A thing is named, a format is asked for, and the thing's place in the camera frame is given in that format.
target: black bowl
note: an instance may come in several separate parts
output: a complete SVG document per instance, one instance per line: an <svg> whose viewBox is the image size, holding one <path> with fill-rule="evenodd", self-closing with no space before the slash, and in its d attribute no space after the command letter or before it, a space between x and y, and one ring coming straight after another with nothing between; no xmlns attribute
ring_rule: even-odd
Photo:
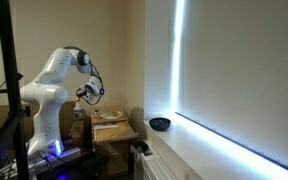
<svg viewBox="0 0 288 180"><path fill-rule="evenodd" d="M150 120L150 126L155 131L165 131L168 129L171 125L171 121L167 118L153 118Z"/></svg>

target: wooden table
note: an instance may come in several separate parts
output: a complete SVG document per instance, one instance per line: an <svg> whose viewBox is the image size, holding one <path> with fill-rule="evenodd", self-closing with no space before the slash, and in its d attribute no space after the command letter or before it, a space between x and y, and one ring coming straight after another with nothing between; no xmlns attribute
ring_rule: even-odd
<svg viewBox="0 0 288 180"><path fill-rule="evenodd" d="M110 114L112 111L120 111L123 116L116 119L95 118L94 111L91 115L93 144L95 151L107 156L110 161L108 164L108 178L127 174L129 171L129 145L130 140L138 137L129 125L129 117L121 108L101 108L98 109L100 116ZM107 129L95 129L94 125L107 122L116 122L118 127Z"/></svg>

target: radiator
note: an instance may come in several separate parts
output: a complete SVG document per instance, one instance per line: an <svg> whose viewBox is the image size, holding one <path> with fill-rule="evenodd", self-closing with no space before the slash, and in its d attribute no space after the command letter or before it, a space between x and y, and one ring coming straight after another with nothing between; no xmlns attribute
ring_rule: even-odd
<svg viewBox="0 0 288 180"><path fill-rule="evenodd" d="M134 180L177 180L156 151L151 146L149 148L153 154L145 156L131 146L134 155Z"/></svg>

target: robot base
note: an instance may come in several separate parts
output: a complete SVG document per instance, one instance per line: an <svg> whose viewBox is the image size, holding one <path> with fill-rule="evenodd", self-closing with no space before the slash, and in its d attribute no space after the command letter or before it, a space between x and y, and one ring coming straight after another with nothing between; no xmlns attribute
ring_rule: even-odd
<svg viewBox="0 0 288 180"><path fill-rule="evenodd" d="M69 161L72 161L74 159L77 159L81 157L81 150L80 148L73 148L67 151L64 151L61 156L58 158L53 157L52 155L49 155L48 159L51 163L52 168L58 167L62 164ZM45 160L40 160L38 162L30 163L28 164L29 173L30 173L30 179L34 180L36 179L36 175L41 174L45 171L48 171L48 166L45 162ZM12 163L12 167L10 165L7 165L0 169L0 179L6 180L10 177L10 179L17 179L17 167L14 160L14 163Z"/></svg>

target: light strip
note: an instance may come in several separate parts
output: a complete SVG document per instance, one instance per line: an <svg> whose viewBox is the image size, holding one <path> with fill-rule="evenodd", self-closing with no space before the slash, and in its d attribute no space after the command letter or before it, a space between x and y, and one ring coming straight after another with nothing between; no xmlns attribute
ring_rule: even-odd
<svg viewBox="0 0 288 180"><path fill-rule="evenodd" d="M175 6L174 46L172 59L172 80L171 80L171 111L175 112L178 102L179 88L179 67L181 55L181 38L183 29L185 0L177 0Z"/></svg>
<svg viewBox="0 0 288 180"><path fill-rule="evenodd" d="M186 128L190 133L215 147L217 150L224 152L231 158L241 162L249 168L267 176L269 179L287 179L288 170L272 163L271 161L213 133L212 131L175 114L170 113L169 117L178 119L177 122Z"/></svg>
<svg viewBox="0 0 288 180"><path fill-rule="evenodd" d="M55 141L55 149L56 149L56 155L60 156L62 154L62 150L58 140Z"/></svg>

